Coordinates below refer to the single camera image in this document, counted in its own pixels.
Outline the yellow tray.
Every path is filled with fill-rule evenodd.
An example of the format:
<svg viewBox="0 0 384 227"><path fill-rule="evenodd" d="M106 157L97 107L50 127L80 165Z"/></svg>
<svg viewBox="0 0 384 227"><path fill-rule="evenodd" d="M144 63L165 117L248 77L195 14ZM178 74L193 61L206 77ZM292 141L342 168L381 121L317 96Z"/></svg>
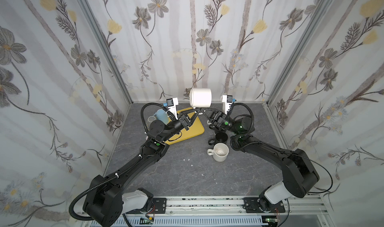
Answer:
<svg viewBox="0 0 384 227"><path fill-rule="evenodd" d="M173 145L199 135L202 135L205 132L203 124L201 123L199 117L197 117L191 127L188 130L181 130L180 133L173 135L166 143L168 145Z"/></svg>

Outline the white mug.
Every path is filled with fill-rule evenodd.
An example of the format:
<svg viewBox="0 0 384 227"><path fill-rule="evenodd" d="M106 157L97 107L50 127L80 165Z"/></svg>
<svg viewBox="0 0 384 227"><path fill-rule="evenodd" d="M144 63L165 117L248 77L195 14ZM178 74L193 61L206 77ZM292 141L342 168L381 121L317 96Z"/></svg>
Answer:
<svg viewBox="0 0 384 227"><path fill-rule="evenodd" d="M212 91L209 88L192 88L189 95L190 106L210 107L212 103Z"/></svg>

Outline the black mug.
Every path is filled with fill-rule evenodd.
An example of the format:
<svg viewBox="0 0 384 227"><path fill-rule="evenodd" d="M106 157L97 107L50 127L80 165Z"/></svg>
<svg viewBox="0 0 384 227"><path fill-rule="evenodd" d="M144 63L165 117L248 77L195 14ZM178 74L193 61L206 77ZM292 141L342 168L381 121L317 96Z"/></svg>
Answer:
<svg viewBox="0 0 384 227"><path fill-rule="evenodd" d="M215 134L215 137L213 139L210 139L208 141L209 146L214 146L216 144L226 144L228 141L228 135L224 132L218 132Z"/></svg>

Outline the light blue mug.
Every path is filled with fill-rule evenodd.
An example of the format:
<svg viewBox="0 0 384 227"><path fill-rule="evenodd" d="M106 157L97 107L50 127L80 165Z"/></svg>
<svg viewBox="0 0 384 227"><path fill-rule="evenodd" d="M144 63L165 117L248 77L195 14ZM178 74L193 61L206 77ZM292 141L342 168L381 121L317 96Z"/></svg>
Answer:
<svg viewBox="0 0 384 227"><path fill-rule="evenodd" d="M166 125L170 122L168 113L163 109L157 110L155 117L157 118L157 120L162 121Z"/></svg>

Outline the beige mug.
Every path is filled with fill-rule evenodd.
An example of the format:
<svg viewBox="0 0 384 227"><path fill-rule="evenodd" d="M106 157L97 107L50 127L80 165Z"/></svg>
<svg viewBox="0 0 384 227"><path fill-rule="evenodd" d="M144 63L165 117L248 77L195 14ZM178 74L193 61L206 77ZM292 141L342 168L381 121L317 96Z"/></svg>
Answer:
<svg viewBox="0 0 384 227"><path fill-rule="evenodd" d="M213 149L208 149L207 154L212 156L216 162L224 162L229 154L229 147L226 144L218 143Z"/></svg>

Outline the grey mug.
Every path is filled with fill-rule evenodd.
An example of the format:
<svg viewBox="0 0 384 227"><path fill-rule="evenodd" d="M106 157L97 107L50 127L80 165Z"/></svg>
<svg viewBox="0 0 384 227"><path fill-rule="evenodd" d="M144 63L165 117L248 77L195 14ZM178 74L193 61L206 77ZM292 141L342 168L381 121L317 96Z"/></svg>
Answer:
<svg viewBox="0 0 384 227"><path fill-rule="evenodd" d="M150 116L150 117L148 117L148 119L147 119L147 124L148 124L148 126L150 126L151 123L154 122L154 121L156 121L156 120L157 120L157 117L156 117L156 116Z"/></svg>

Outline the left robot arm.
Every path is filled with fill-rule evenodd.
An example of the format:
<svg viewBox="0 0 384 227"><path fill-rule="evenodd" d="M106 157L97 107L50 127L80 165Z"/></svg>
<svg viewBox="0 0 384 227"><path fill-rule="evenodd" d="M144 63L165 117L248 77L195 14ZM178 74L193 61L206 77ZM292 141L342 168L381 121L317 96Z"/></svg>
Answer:
<svg viewBox="0 0 384 227"><path fill-rule="evenodd" d="M157 163L169 149L166 143L182 130L189 130L200 113L200 108L171 114L171 122L153 121L145 126L147 140L139 153L114 173L96 176L90 187L73 199L69 214L79 221L96 221L103 227L110 227L123 213L124 190L148 167Z"/></svg>

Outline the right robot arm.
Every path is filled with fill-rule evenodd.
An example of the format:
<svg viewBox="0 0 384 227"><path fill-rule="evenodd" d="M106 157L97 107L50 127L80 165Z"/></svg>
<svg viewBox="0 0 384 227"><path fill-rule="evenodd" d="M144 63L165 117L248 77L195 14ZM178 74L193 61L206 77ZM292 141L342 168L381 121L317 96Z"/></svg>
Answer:
<svg viewBox="0 0 384 227"><path fill-rule="evenodd" d="M283 180L266 188L257 198L255 204L250 204L252 210L268 213L282 204L282 200L297 197L303 198L320 180L313 162L303 150L290 151L272 146L252 135L255 130L255 117L248 114L231 118L227 114L212 108L205 108L203 115L213 128L229 131L234 135L230 145L234 151L252 154L278 167Z"/></svg>

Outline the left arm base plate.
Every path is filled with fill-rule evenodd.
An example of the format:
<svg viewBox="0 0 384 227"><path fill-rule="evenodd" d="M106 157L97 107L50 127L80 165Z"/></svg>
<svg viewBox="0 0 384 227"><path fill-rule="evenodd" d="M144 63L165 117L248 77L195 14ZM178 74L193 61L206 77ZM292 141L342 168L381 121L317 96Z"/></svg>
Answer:
<svg viewBox="0 0 384 227"><path fill-rule="evenodd" d="M166 198L150 198L145 205L145 214L165 214L167 208Z"/></svg>

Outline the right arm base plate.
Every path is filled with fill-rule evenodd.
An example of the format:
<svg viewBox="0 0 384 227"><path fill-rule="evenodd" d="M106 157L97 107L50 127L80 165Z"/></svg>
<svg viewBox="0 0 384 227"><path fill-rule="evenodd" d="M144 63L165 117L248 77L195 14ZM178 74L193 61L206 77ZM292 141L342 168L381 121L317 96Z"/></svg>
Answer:
<svg viewBox="0 0 384 227"><path fill-rule="evenodd" d="M281 214L285 213L286 209L282 201L277 204L270 203L266 198L243 198L243 209L247 214L265 213L265 214Z"/></svg>

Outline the aluminium mounting rail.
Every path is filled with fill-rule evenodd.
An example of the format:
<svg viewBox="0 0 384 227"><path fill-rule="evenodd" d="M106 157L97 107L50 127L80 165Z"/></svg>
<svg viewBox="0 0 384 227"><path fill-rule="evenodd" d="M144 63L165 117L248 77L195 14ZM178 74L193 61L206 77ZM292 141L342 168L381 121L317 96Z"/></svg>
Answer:
<svg viewBox="0 0 384 227"><path fill-rule="evenodd" d="M154 197L166 198L167 208L165 214L155 216L235 216L251 215L243 209L243 198L256 198L257 196L217 196L217 197ZM123 195L123 212L144 212L144 195L134 197L132 193ZM319 196L306 196L282 200L286 212L281 214L253 213L253 215L271 215L284 217L286 215L321 215L328 211Z"/></svg>

